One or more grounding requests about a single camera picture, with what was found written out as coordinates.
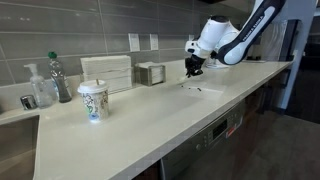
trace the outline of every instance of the electrical outlet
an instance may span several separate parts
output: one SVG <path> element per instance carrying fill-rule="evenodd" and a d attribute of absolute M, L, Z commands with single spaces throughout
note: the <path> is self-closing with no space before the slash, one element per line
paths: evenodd
<path fill-rule="evenodd" d="M 150 34 L 151 50 L 159 50 L 159 40 L 157 34 Z"/>
<path fill-rule="evenodd" d="M 194 40 L 194 35 L 190 34 L 189 35 L 189 41 L 192 41 L 192 40 Z"/>
<path fill-rule="evenodd" d="M 130 51 L 138 52 L 140 51 L 140 41 L 139 34 L 129 34 Z"/>

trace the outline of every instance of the small box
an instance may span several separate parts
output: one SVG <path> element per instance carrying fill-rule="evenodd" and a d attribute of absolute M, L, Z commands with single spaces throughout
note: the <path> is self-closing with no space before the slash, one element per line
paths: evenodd
<path fill-rule="evenodd" d="M 164 65 L 137 66 L 136 68 L 140 76 L 140 83 L 143 85 L 153 86 L 166 81 L 166 67 Z"/>

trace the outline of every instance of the dish soap bottle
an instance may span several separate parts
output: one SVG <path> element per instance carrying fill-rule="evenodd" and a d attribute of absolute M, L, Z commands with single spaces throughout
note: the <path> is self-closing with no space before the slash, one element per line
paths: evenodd
<path fill-rule="evenodd" d="M 58 61 L 57 54 L 55 52 L 49 52 L 50 58 L 49 70 L 53 87 L 57 93 L 57 97 L 60 103 L 66 103 L 71 101 L 71 91 L 69 88 L 66 73 L 63 70 L 62 63 Z"/>
<path fill-rule="evenodd" d="M 24 65 L 26 68 L 30 68 L 32 77 L 30 78 L 31 86 L 36 97 L 37 105 L 40 109 L 47 108 L 52 105 L 52 97 L 50 96 L 47 84 L 44 78 L 38 75 L 37 65 L 28 64 Z"/>

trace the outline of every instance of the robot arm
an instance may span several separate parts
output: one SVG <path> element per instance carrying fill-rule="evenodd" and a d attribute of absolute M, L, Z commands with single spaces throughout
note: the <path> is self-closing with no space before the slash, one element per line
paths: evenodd
<path fill-rule="evenodd" d="M 253 13 L 241 31 L 224 16 L 212 16 L 201 36 L 186 43 L 185 50 L 192 53 L 186 59 L 187 76 L 203 74 L 201 66 L 208 57 L 226 65 L 241 62 L 252 43 L 281 11 L 286 0 L 256 0 Z"/>

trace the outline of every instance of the floor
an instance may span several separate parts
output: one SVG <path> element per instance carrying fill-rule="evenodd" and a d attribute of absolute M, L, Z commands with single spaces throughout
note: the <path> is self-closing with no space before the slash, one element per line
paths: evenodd
<path fill-rule="evenodd" d="M 320 124 L 320 71 L 300 70 L 286 114 Z"/>
<path fill-rule="evenodd" d="M 259 142 L 238 180 L 319 180 L 320 125 L 278 118 Z"/>

